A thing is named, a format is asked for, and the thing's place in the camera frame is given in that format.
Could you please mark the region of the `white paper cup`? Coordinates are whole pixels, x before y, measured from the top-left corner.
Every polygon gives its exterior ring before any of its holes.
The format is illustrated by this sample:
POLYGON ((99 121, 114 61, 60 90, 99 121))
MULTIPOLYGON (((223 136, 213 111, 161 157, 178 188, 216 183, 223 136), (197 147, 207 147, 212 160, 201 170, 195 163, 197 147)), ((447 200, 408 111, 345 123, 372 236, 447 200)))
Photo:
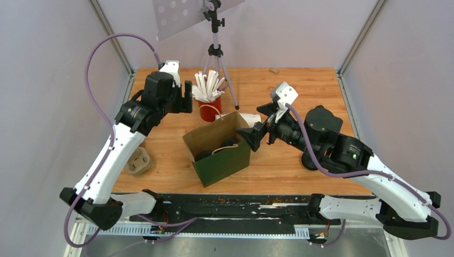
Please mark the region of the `white paper cup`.
POLYGON ((240 142, 240 140, 238 140, 237 138, 226 139, 221 144, 221 150, 229 149, 229 148, 237 148, 239 146, 239 142, 240 142))
POLYGON ((212 156, 212 154, 213 154, 212 150, 202 151, 196 156, 195 161, 198 162, 200 160, 203 160, 204 158, 212 156))

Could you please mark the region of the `cardboard cup carrier tray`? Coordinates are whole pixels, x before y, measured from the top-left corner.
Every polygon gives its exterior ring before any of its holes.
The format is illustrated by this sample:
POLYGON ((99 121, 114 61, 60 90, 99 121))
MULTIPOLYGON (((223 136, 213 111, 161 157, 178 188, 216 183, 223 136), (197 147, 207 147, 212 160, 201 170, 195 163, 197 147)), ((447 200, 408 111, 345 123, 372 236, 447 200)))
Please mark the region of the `cardboard cup carrier tray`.
POLYGON ((153 165, 152 159, 144 147, 138 147, 126 162, 125 171, 133 176, 140 176, 153 165))

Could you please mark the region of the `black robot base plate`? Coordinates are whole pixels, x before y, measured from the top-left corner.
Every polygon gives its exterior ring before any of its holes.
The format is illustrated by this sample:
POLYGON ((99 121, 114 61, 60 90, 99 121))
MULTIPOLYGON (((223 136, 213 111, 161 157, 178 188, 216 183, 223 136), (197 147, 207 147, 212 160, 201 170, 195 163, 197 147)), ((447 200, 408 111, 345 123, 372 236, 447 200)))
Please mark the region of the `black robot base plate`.
POLYGON ((195 219, 187 233, 290 235, 295 225, 340 225, 310 216, 307 195, 160 194, 157 207, 144 215, 155 222, 178 224, 195 219))

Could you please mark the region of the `green paper bag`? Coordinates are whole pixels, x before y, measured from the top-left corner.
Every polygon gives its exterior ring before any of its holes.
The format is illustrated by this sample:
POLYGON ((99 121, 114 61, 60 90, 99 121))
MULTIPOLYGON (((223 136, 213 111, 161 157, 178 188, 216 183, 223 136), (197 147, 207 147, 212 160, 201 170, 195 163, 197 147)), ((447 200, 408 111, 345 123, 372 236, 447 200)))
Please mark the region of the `green paper bag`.
POLYGON ((248 125, 240 113, 234 111, 183 136, 188 156, 203 187, 209 187, 249 166, 251 148, 236 133, 236 129, 241 128, 248 128, 248 125), (222 142, 229 138, 240 140, 239 146, 221 150, 222 142), (196 156, 205 150, 212 150, 212 156, 196 162, 196 156))

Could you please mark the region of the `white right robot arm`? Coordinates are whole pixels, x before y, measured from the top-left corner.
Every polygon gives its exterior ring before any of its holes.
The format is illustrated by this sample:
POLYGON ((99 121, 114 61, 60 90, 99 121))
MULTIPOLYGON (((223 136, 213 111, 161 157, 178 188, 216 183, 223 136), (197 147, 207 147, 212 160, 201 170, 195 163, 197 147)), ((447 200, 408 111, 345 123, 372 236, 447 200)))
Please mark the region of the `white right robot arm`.
POLYGON ((440 207, 440 195, 417 190, 391 171, 366 144, 342 134, 342 119, 324 106, 311 109, 304 119, 292 107, 278 118, 274 103, 259 106, 258 110, 267 116, 264 122, 237 129, 253 151, 258 150, 265 136, 268 144, 280 139, 302 152, 301 161, 307 169, 349 179, 373 193, 371 199, 314 193, 305 210, 310 222, 355 220, 380 224, 387 233, 405 240, 438 238, 439 222, 433 213, 440 207))

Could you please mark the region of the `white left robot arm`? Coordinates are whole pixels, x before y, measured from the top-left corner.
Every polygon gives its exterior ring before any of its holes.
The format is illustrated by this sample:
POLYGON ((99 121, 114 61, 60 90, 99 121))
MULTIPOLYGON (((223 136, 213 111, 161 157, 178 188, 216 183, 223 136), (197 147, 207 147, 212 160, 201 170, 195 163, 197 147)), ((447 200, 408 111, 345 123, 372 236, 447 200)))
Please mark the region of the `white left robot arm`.
POLYGON ((183 84, 177 75, 154 71, 147 75, 144 88, 125 102, 112 125, 113 135, 103 147, 83 179, 75 187, 65 187, 59 197, 73 206, 101 230, 111 229, 121 218, 144 214, 151 221, 163 217, 162 198, 151 190, 116 194, 112 188, 128 160, 153 127, 169 113, 191 113, 192 82, 183 84))

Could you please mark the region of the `black lid stack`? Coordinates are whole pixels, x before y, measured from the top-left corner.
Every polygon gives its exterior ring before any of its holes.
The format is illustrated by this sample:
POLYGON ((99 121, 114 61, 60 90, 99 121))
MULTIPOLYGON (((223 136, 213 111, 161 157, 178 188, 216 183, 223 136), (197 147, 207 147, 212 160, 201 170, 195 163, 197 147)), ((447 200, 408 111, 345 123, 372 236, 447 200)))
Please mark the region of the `black lid stack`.
POLYGON ((307 170, 315 171, 318 169, 317 166, 312 161, 312 158, 309 153, 302 154, 301 163, 302 163, 303 167, 306 168, 307 170))

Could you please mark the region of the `white wrapped straws bundle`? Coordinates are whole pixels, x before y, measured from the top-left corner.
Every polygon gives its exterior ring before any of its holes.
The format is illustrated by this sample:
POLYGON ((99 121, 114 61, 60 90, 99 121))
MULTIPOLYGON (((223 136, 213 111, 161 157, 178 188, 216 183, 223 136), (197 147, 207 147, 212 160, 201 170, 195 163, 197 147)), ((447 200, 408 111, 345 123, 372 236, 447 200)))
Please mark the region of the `white wrapped straws bundle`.
POLYGON ((219 73, 214 70, 209 70, 208 74, 201 71, 194 74, 196 84, 192 86, 192 96, 195 100, 202 103, 212 103, 224 94, 221 88, 225 77, 220 78, 219 73))

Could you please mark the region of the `red straw holder cup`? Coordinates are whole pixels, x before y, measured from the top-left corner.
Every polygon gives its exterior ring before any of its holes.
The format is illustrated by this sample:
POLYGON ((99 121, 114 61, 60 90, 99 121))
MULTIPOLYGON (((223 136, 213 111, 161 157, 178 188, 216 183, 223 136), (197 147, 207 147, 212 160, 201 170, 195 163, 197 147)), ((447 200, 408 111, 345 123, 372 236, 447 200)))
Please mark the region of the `red straw holder cup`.
POLYGON ((216 120, 216 115, 222 114, 221 97, 210 103, 199 100, 196 100, 196 103, 199 106, 199 114, 205 122, 213 122, 216 120))

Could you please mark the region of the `white tripod stand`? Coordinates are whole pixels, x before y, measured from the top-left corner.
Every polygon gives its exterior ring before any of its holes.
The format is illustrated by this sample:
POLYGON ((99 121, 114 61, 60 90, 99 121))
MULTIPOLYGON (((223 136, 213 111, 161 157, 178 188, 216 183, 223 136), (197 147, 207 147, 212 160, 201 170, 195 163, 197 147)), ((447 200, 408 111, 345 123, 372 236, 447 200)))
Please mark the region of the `white tripod stand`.
POLYGON ((217 0, 201 1, 201 10, 203 12, 205 19, 211 22, 211 32, 213 34, 213 43, 208 47, 208 59, 203 67, 203 73, 206 73, 208 65, 211 59, 214 57, 215 70, 217 72, 220 72, 222 70, 226 81, 226 86, 222 90, 225 90, 227 88, 230 90, 235 109, 239 110, 240 109, 239 102, 234 93, 231 79, 228 70, 225 66, 223 58, 224 52, 221 49, 221 44, 219 43, 218 38, 219 28, 225 26, 225 19, 218 17, 218 10, 220 9, 221 5, 222 5, 221 1, 217 0))

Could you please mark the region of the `stack of white paper cups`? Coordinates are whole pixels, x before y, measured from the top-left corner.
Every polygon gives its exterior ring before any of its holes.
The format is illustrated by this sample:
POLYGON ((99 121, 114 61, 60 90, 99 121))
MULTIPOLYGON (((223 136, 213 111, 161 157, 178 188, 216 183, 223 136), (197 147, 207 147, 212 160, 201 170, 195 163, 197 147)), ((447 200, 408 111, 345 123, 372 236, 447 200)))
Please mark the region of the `stack of white paper cups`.
POLYGON ((261 116, 259 114, 240 113, 240 115, 250 128, 252 128, 257 122, 261 122, 261 116))

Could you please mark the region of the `white perforated board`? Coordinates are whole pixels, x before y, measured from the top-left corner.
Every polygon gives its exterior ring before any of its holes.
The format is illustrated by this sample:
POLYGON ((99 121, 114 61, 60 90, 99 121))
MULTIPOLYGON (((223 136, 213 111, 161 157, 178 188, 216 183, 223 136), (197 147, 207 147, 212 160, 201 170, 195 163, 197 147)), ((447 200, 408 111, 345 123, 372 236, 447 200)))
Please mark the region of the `white perforated board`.
POLYGON ((156 39, 162 41, 243 1, 152 1, 157 25, 156 39))

